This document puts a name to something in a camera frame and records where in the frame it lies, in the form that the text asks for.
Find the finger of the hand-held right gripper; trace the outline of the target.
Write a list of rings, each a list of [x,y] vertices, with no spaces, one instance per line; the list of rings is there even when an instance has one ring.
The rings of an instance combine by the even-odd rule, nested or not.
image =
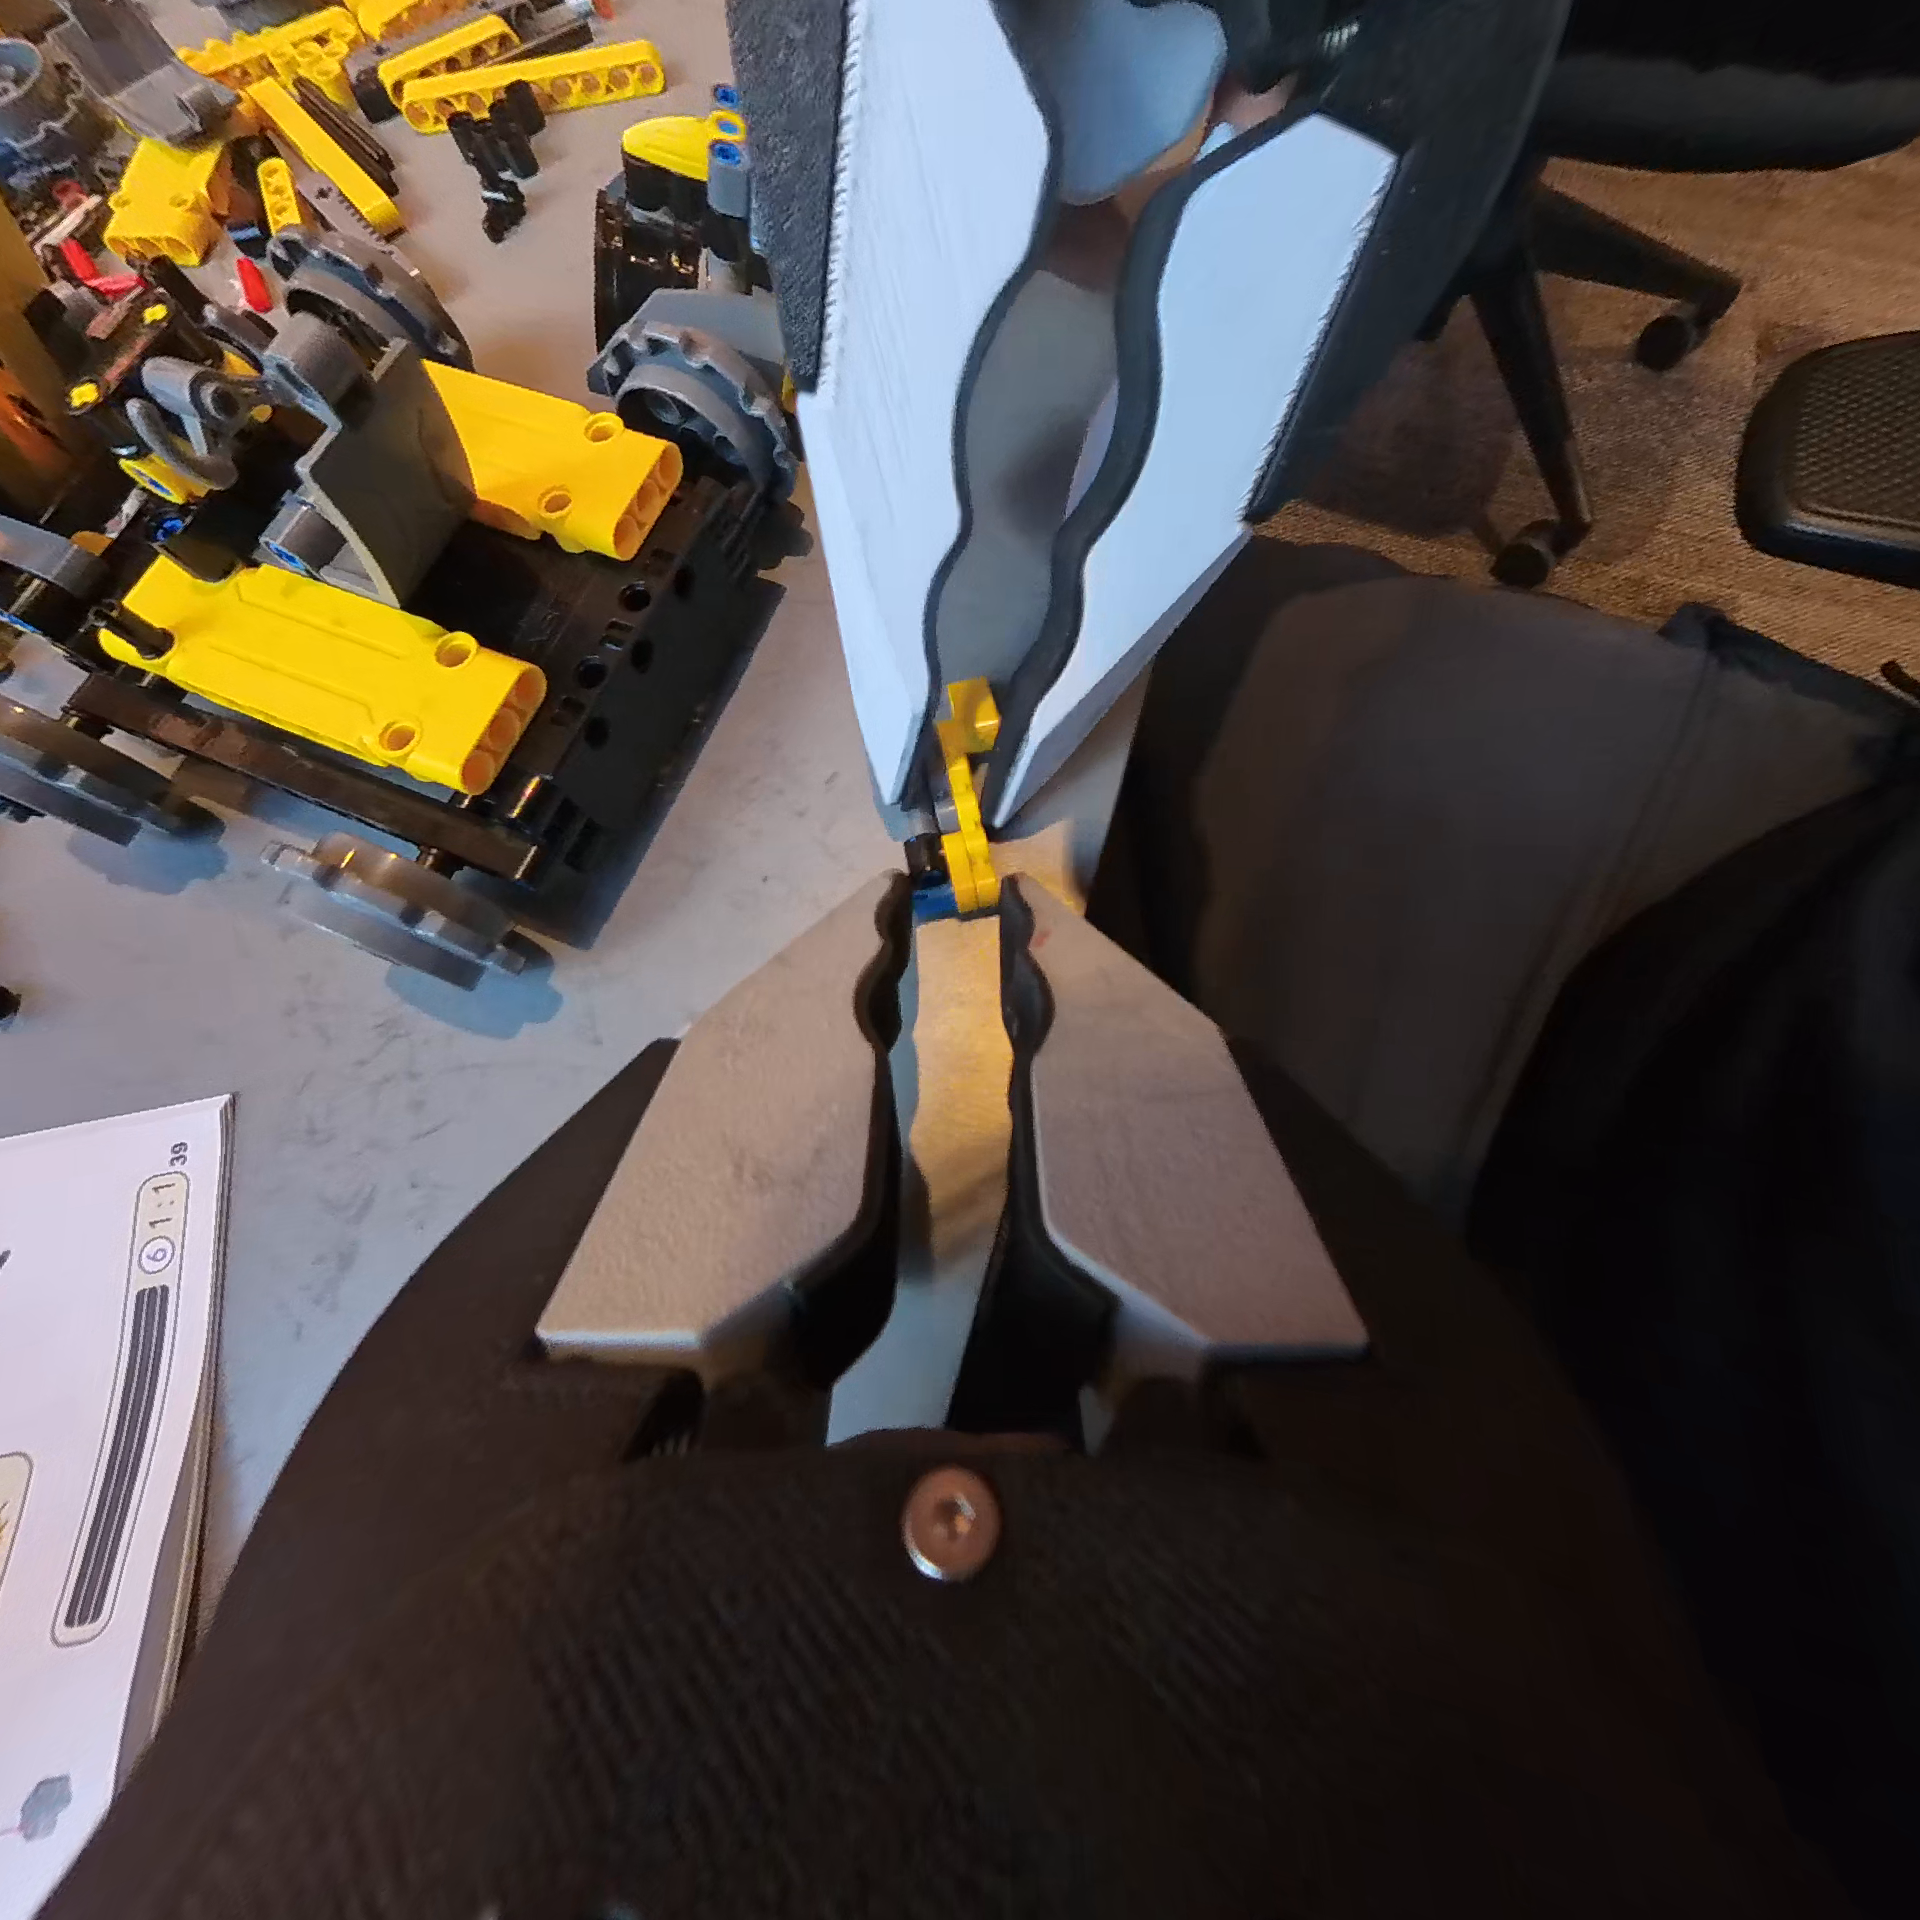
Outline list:
[[[1042,632],[1003,710],[984,811],[1008,822],[1250,533],[1259,480],[1399,157],[1328,114],[1236,134],[1132,224],[1114,417],[1053,541]]]
[[[962,533],[956,422],[1053,197],[1042,84],[997,3],[851,3],[824,345],[799,432],[877,807],[932,715],[932,596]]]

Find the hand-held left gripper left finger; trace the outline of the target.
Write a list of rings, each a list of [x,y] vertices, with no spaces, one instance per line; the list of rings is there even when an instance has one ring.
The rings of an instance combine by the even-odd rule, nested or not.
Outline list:
[[[541,1307],[545,1357],[831,1416],[897,1292],[909,961],[912,883],[874,875],[687,1030]]]

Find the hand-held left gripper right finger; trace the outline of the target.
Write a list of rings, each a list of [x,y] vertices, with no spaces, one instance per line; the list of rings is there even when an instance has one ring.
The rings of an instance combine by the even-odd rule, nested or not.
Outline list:
[[[1226,1036],[1185,995],[1036,879],[1003,884],[998,993],[997,1426],[1369,1352]]]

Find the yellow beaded axle assembly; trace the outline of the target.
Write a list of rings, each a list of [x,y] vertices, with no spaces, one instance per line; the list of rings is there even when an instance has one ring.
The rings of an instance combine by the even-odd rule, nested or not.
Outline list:
[[[997,748],[998,706],[991,680],[960,680],[944,688],[935,718],[935,819],[942,835],[984,835],[976,762]]]

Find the instruction booklet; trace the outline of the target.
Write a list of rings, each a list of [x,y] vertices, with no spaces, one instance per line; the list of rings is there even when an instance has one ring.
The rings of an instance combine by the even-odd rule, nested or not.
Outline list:
[[[3,1139],[3,1916],[157,1737],[194,1627],[234,1096]]]

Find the grey desk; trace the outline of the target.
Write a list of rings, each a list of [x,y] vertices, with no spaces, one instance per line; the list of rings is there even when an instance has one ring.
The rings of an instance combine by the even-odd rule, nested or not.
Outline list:
[[[447,138],[391,151],[402,251],[474,360],[589,401],[591,214],[645,114],[704,112],[730,77],[721,3],[613,3],[603,44],[650,39],[654,102],[565,112],[535,138],[529,214],[499,246]],[[815,924],[887,856],[812,527],[772,567],[763,632],[654,829],[563,908],[548,968],[480,989],[391,971],[301,924],[273,841],[330,819],[279,792],[219,799],[209,840],[110,846],[3,825],[3,1137],[234,1095],[230,1301],[204,1614],[230,1579],[301,1426],[416,1266],[650,1042]],[[831,1441],[942,1423],[1003,1191],[1007,1106],[962,1091],[912,1121],[905,1292],[837,1388]]]

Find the black office chair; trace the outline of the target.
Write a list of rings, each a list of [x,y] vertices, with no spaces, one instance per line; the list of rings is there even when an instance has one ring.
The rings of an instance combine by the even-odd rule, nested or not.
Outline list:
[[[1476,311],[1550,517],[1492,576],[1542,589],[1591,533],[1542,278],[1670,307],[1637,361],[1670,371],[1711,337],[1741,278],[1544,179],[1550,159],[1663,175],[1821,173],[1916,142],[1916,3],[1572,3],[1542,103],[1490,224],[1425,328]]]

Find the pile of yellow brick beams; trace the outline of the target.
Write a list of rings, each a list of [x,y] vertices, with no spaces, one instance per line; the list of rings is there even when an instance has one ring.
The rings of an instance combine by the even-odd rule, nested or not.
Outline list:
[[[380,128],[494,142],[510,233],[529,145],[563,112],[664,93],[610,3],[212,3],[230,33],[171,44],[145,3],[3,3],[3,199],[40,258],[198,268],[264,258],[298,222],[405,233]]]

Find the person's grey trouser leg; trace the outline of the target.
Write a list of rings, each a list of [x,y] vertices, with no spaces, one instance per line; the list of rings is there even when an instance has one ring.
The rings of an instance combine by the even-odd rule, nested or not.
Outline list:
[[[1253,540],[1154,663],[1090,922],[1461,1220],[1576,963],[1913,748],[1908,699],[1701,603]]]

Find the yellow black brick vehicle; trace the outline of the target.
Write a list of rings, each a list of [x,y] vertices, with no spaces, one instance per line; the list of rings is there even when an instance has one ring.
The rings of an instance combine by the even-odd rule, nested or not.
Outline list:
[[[212,775],[334,819],[264,851],[301,922],[474,989],[541,963],[750,632],[797,480],[769,294],[656,292],[596,405],[474,371],[389,246],[267,242],[279,320],[155,268],[15,297],[132,496],[3,519],[3,626],[82,680],[3,699],[3,812],[198,835]]]

